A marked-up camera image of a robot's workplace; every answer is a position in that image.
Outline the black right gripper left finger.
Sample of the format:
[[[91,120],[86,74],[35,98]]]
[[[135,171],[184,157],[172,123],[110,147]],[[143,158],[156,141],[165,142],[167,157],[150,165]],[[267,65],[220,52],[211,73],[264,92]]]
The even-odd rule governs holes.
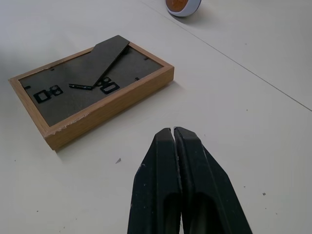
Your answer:
[[[181,185],[170,128],[155,134],[134,177],[127,234],[179,234]]]

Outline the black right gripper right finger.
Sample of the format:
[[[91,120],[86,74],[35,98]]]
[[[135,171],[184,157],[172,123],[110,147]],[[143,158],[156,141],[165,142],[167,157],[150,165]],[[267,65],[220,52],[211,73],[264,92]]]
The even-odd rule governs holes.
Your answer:
[[[174,129],[184,234],[253,234],[231,181],[196,133]]]

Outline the white round orange-faced object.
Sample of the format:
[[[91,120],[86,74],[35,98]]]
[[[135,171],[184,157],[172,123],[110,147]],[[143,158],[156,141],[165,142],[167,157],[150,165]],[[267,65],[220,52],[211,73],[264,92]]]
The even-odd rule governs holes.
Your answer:
[[[197,11],[202,0],[165,0],[167,11],[176,17],[188,17]]]

